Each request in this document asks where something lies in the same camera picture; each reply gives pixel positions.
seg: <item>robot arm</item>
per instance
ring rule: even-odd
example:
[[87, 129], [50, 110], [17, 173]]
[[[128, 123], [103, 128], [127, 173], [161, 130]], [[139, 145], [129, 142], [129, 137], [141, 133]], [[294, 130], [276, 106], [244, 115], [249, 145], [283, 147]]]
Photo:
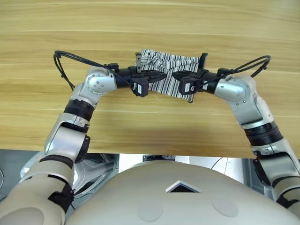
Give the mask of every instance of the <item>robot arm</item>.
[[[100, 98], [128, 84], [137, 96], [143, 97], [148, 94], [149, 83], [165, 78], [163, 73], [139, 71], [139, 64], [137, 54], [136, 67], [115, 68], [115, 72], [92, 67], [88, 71], [47, 138], [46, 157], [30, 168], [0, 204], [0, 224], [64, 224], [65, 212], [73, 200], [73, 165], [87, 154], [90, 138], [86, 133]], [[193, 77], [187, 73], [176, 73], [174, 77], [180, 81], [181, 94], [208, 92], [231, 106], [257, 156], [254, 163], [261, 181], [273, 187], [277, 203], [300, 217], [300, 164], [265, 101], [257, 94], [253, 78], [224, 78], [204, 69]]]
[[257, 94], [254, 79], [228, 76], [219, 80], [214, 94], [230, 105], [244, 129], [261, 182], [272, 187], [277, 203], [300, 218], [300, 164], [265, 100]]
[[73, 165], [87, 154], [89, 121], [99, 99], [116, 90], [106, 69], [91, 68], [73, 91], [45, 144], [45, 157], [35, 163], [0, 204], [0, 225], [64, 224], [73, 201]]

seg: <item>wood grain tabletop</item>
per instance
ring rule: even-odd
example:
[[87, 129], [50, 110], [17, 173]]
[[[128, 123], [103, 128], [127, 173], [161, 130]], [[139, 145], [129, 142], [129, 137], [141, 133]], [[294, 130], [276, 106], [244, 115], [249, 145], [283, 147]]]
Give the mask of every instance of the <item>wood grain tabletop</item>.
[[[55, 50], [126, 68], [144, 48], [207, 52], [212, 71], [271, 55], [257, 90], [300, 157], [299, 0], [0, 0], [0, 148], [43, 150], [71, 95]], [[89, 66], [62, 63], [73, 83], [84, 80]], [[253, 157], [230, 107], [206, 93], [191, 104], [108, 93], [89, 136], [89, 152]]]

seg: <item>black cable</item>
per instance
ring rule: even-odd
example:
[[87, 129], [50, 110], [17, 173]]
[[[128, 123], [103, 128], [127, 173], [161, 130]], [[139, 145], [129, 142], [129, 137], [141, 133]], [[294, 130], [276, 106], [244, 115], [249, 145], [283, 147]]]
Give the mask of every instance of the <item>black cable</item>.
[[219, 159], [214, 163], [214, 165], [212, 165], [211, 170], [215, 167], [215, 165], [216, 165], [221, 159], [223, 159], [223, 157], [219, 158]]
[[[256, 63], [256, 64], [253, 64], [253, 65], [251, 65], [251, 66], [249, 66], [249, 67], [246, 67], [246, 66], [248, 66], [248, 65], [250, 65], [250, 64], [252, 64], [252, 63], [255, 63], [255, 62], [257, 62], [257, 61], [259, 61], [259, 60], [262, 60], [262, 61], [260, 61], [260, 62], [258, 62], [258, 63]], [[271, 60], [271, 56], [269, 56], [269, 55], [264, 55], [264, 56], [262, 56], [262, 57], [259, 57], [259, 58], [257, 58], [257, 59], [255, 59], [255, 60], [252, 60], [252, 61], [250, 61], [250, 62], [248, 62], [248, 63], [246, 63], [246, 64], [244, 64], [244, 65], [242, 65], [242, 66], [240, 66], [240, 67], [237, 67], [236, 69], [234, 69], [233, 71], [231, 71], [231, 73], [230, 74], [237, 74], [237, 73], [241, 73], [241, 72], [244, 72], [244, 71], [246, 71], [246, 70], [249, 70], [249, 69], [252, 69], [252, 68], [255, 68], [255, 67], [257, 67], [257, 66], [259, 66], [259, 65], [261, 65], [252, 75], [251, 75], [251, 77], [255, 77], [258, 73], [260, 73], [263, 69], [266, 69], [267, 68], [267, 65], [268, 65], [268, 63], [270, 62], [270, 60]]]
[[267, 68], [267, 65], [269, 64], [270, 60], [271, 60], [271, 56], [269, 56], [269, 55], [264, 55], [264, 56], [262, 56], [262, 57], [259, 57], [259, 58], [255, 59], [255, 60], [252, 60], [252, 61], [250, 61], [250, 62], [247, 62], [247, 63], [245, 63], [244, 65], [241, 65], [240, 67], [237, 67], [237, 68], [235, 68], [235, 69], [229, 69], [228, 72], [227, 72], [226, 74], [223, 74], [223, 75], [221, 75], [221, 76], [218, 76], [218, 77], [215, 78], [215, 79], [212, 79], [212, 80], [210, 80], [210, 81], [207, 81], [207, 82], [205, 82], [205, 83], [202, 83], [202, 84], [199, 86], [199, 88], [203, 87], [204, 85], [206, 85], [206, 84], [208, 84], [208, 83], [211, 83], [211, 82], [220, 80], [220, 79], [222, 79], [222, 78], [225, 78], [225, 77], [227, 77], [227, 76], [230, 75], [230, 74], [241, 73], [241, 72], [244, 72], [244, 71], [246, 71], [246, 70], [255, 68], [255, 67], [257, 67], [257, 66], [259, 66], [259, 65], [262, 64], [262, 65], [261, 65], [261, 66], [260, 66], [260, 67], [259, 67], [259, 68], [251, 75], [251, 77], [255, 77], [255, 76], [256, 76], [257, 74], [259, 74], [263, 69], [266, 69], [266, 68]]
[[72, 59], [72, 60], [75, 60], [75, 61], [78, 61], [78, 62], [82, 62], [84, 64], [88, 64], [90, 66], [105, 68], [105, 69], [109, 70], [110, 72], [112, 72], [118, 78], [122, 79], [130, 87], [130, 83], [127, 80], [125, 80], [118, 73], [116, 73], [115, 71], [110, 69], [107, 65], [102, 65], [100, 63], [88, 60], [86, 58], [80, 57], [78, 55], [75, 55], [75, 54], [72, 54], [72, 53], [69, 53], [69, 52], [57, 50], [57, 51], [54, 52], [54, 55], [53, 55], [54, 64], [57, 67], [58, 71], [60, 72], [61, 77], [64, 78], [67, 81], [67, 83], [70, 85], [72, 90], [75, 88], [75, 86], [69, 81], [69, 79], [68, 79], [68, 77], [67, 77], [67, 75], [66, 75], [66, 73], [65, 73], [65, 71], [64, 71], [64, 69], [61, 65], [60, 58], [62, 56], [66, 57], [66, 58], [69, 58], [69, 59]]
[[85, 197], [85, 196], [87, 196], [87, 195], [92, 195], [93, 193], [87, 193], [87, 194], [85, 194], [85, 195], [83, 195], [83, 196], [81, 196], [81, 197], [79, 197], [79, 198], [75, 198], [75, 199], [80, 199], [80, 198], [83, 198], [83, 197]]

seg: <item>black and white striped fabric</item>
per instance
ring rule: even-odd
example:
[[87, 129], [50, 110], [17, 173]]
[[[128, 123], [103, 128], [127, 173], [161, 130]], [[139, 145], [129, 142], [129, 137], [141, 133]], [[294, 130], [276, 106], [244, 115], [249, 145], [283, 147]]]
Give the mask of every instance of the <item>black and white striped fabric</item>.
[[179, 81], [172, 77], [172, 73], [183, 70], [197, 72], [199, 65], [198, 57], [171, 55], [150, 49], [143, 49], [141, 54], [142, 71], [156, 70], [167, 74], [165, 79], [151, 83], [149, 90], [176, 98], [182, 98], [189, 102], [193, 101], [194, 95], [182, 95], [179, 93]]

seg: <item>white robot body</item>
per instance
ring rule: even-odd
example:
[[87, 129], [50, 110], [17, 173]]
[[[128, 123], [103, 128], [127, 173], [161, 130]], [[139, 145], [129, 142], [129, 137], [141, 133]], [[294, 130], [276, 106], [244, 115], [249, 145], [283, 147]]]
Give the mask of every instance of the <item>white robot body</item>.
[[[183, 188], [172, 192], [177, 184]], [[187, 189], [195, 192], [182, 192]], [[136, 165], [110, 179], [67, 225], [298, 225], [284, 207], [205, 167], [172, 161]]]

